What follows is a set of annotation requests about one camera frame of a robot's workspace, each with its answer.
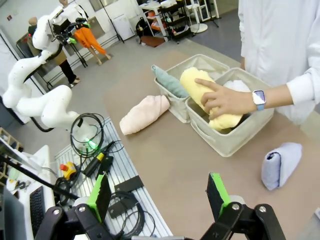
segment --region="black keyboard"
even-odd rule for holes
[[[34,238],[45,217],[45,210],[44,187],[41,186],[30,194],[30,218]]]

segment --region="blue towel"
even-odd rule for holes
[[[294,142],[283,143],[269,152],[263,161],[261,178],[270,191],[281,188],[296,169],[302,156],[302,145]]]
[[[177,98],[184,99],[189,97],[189,94],[180,84],[178,79],[169,75],[166,71],[156,65],[152,65],[151,70],[156,76],[158,82]]]

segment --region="smartwatch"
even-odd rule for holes
[[[266,96],[263,90],[255,90],[252,92],[252,99],[258,111],[265,109]]]

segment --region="human hand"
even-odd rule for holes
[[[210,115],[210,120],[223,114],[243,115],[257,110],[251,92],[235,91],[203,79],[196,79],[195,82],[214,91],[205,93],[201,99],[206,113],[209,114],[211,109],[218,108]]]

